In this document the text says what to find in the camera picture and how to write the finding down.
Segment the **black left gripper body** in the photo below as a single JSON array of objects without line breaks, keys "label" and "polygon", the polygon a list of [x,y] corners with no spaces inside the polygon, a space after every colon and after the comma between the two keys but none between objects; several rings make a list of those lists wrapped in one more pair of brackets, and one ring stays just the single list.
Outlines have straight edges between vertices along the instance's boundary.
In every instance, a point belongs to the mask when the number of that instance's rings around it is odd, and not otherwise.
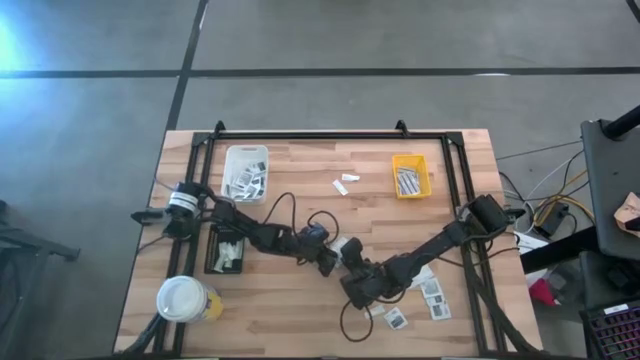
[{"label": "black left gripper body", "polygon": [[325,240],[329,232],[320,224],[312,224],[304,227],[298,233],[301,257],[309,263],[316,263],[323,277],[328,277],[333,271],[338,255]]}]

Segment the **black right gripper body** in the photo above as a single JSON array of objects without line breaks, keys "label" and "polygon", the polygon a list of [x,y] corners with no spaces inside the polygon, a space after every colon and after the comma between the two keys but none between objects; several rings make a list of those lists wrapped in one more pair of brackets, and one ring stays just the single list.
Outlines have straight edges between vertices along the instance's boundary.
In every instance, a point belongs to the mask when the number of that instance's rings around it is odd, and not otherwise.
[{"label": "black right gripper body", "polygon": [[363,309],[374,301],[389,299],[400,293],[400,286],[389,277],[381,263],[371,262],[362,257],[361,241],[352,237],[340,249],[343,254],[341,262],[353,266],[349,281],[340,281],[342,289],[356,309]]}]

